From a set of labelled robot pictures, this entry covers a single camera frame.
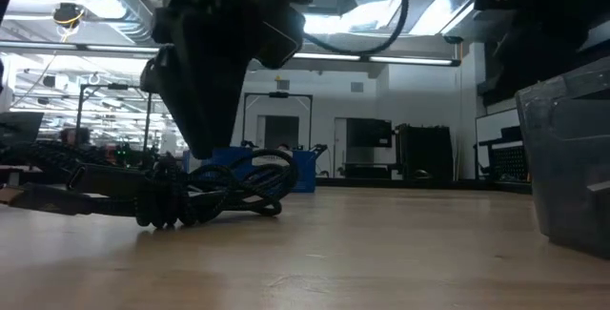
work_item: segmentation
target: door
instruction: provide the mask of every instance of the door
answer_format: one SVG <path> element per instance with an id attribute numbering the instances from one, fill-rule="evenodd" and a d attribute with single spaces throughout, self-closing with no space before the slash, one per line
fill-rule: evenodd
<path id="1" fill-rule="evenodd" d="M 333 147 L 334 161 L 331 175 L 343 178 L 341 171 L 345 169 L 345 158 L 347 151 L 347 119 L 335 118 L 335 146 Z"/>
<path id="2" fill-rule="evenodd" d="M 265 125 L 267 124 L 266 115 L 260 115 L 256 118 L 256 142 L 257 147 L 265 146 Z"/>
<path id="3" fill-rule="evenodd" d="M 277 149 L 280 145 L 287 145 L 295 149 L 298 146 L 298 124 L 297 116 L 266 115 L 264 147 Z"/>

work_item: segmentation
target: doorway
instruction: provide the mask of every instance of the doorway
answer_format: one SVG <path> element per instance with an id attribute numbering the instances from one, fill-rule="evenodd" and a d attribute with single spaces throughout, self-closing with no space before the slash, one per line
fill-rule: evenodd
<path id="1" fill-rule="evenodd" d="M 295 149 L 298 147 L 298 126 L 297 116 L 260 115 L 256 144 L 267 149 L 277 149 L 285 144 Z"/>

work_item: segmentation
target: metal frame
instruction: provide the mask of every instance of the metal frame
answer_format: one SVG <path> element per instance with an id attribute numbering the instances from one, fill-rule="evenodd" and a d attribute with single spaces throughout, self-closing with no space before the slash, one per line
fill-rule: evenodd
<path id="1" fill-rule="evenodd" d="M 126 91 L 128 89 L 139 89 L 139 86 L 129 86 L 129 85 L 120 85 L 120 84 L 109 84 L 109 85 L 91 85 L 91 84 L 83 84 L 80 85 L 80 94 L 78 95 L 78 113 L 76 114 L 76 133 L 74 136 L 74 141 L 76 146 L 79 145 L 79 138 L 80 138 L 80 122 L 83 116 L 83 104 L 85 103 L 85 101 L 89 100 L 92 95 L 94 94 L 88 94 L 87 96 L 85 96 L 85 90 L 87 88 L 94 88 L 96 91 L 101 89 L 101 88 L 106 88 L 109 90 L 114 90 L 114 91 Z M 146 149 L 148 148 L 148 143 L 149 143 L 149 130 L 151 127 L 151 110 L 153 108 L 153 94 L 149 93 L 149 98 L 148 98 L 148 103 L 147 103 L 147 111 L 146 111 L 146 127 L 144 129 L 144 145 L 143 145 L 143 151 L 146 151 Z"/>
<path id="2" fill-rule="evenodd" d="M 244 93 L 244 106 L 242 110 L 242 118 L 241 118 L 241 140 L 246 139 L 246 112 L 248 111 L 248 97 L 251 95 L 254 96 L 269 96 L 270 98 L 275 99 L 287 99 L 289 97 L 306 97 L 309 99 L 309 149 L 312 149 L 312 121 L 314 115 L 314 96 L 311 94 L 283 94 L 286 97 L 274 96 L 275 93 Z"/>

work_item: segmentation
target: clear plastic container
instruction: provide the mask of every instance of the clear plastic container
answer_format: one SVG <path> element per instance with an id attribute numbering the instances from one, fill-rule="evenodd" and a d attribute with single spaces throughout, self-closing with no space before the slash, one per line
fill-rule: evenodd
<path id="1" fill-rule="evenodd" d="M 610 70 L 572 72 L 516 98 L 540 230 L 610 258 Z"/>

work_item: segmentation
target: white wall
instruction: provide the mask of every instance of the white wall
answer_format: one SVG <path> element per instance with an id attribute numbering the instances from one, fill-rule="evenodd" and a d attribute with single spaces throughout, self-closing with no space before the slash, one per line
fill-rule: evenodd
<path id="1" fill-rule="evenodd" d="M 275 78 L 290 80 L 290 93 L 314 96 L 312 144 L 327 144 L 330 154 L 335 140 L 335 118 L 375 118 L 376 80 L 366 72 L 307 72 L 307 71 L 257 71 L 248 73 L 243 93 L 268 93 L 276 91 Z M 364 93 L 351 93 L 352 82 L 362 82 Z M 309 106 L 309 101 L 301 99 Z M 239 145 L 242 133 L 243 95 L 235 120 L 232 145 Z M 308 146 L 309 113 L 295 99 L 271 99 L 261 96 L 248 109 L 245 138 L 256 138 L 256 121 L 260 115 L 294 115 L 299 117 L 299 144 Z M 318 160 L 322 170 L 332 171 L 326 155 Z"/>
<path id="2" fill-rule="evenodd" d="M 470 45 L 456 73 L 457 80 L 457 171 L 459 178 L 475 178 L 477 162 L 474 145 L 477 144 L 477 117 L 485 115 L 477 84 L 485 81 L 485 49 L 482 43 Z"/>
<path id="3" fill-rule="evenodd" d="M 513 110 L 517 108 L 517 102 L 515 98 L 502 100 L 499 103 L 489 105 L 487 107 L 487 114 L 497 114 L 507 110 Z"/>
<path id="4" fill-rule="evenodd" d="M 243 92 L 268 93 L 276 90 L 275 78 L 291 81 L 290 93 L 314 96 L 312 143 L 334 145 L 335 118 L 377 118 L 391 120 L 393 127 L 448 126 L 454 140 L 458 176 L 474 178 L 476 162 L 473 145 L 477 142 L 476 118 L 485 111 L 477 96 L 477 83 L 484 80 L 484 51 L 473 44 L 459 68 L 430 66 L 388 66 L 377 80 L 365 72 L 257 71 L 248 73 Z M 351 83 L 362 82 L 364 93 L 351 93 Z M 309 106 L 306 99 L 303 103 Z M 234 127 L 233 145 L 241 141 L 243 96 Z M 308 146 L 309 116 L 294 99 L 261 96 L 247 111 L 245 138 L 255 141 L 260 115 L 299 117 L 299 143 Z M 376 163 L 395 163 L 394 148 L 377 148 Z M 318 165 L 331 171 L 328 158 Z"/>
<path id="5" fill-rule="evenodd" d="M 377 118 L 393 126 L 448 126 L 452 135 L 458 118 L 456 68 L 390 65 L 377 84 Z M 376 152 L 376 162 L 394 163 L 394 148 Z"/>

